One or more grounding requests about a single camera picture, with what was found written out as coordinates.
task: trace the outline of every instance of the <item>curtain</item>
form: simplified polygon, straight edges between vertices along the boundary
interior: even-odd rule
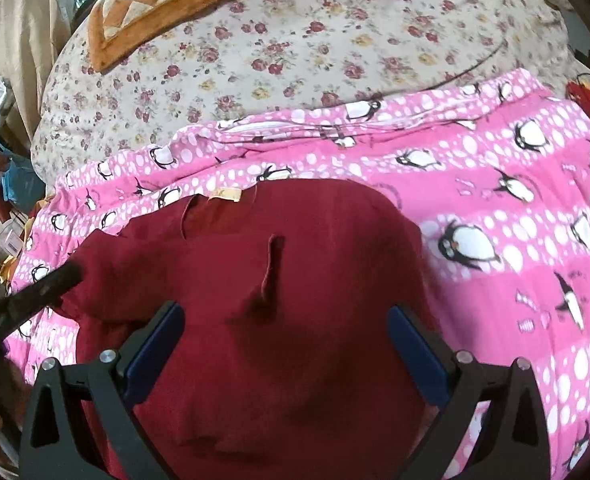
[[[8,127],[26,148],[40,122],[46,80],[70,38],[76,0],[0,0],[0,75],[17,103]]]

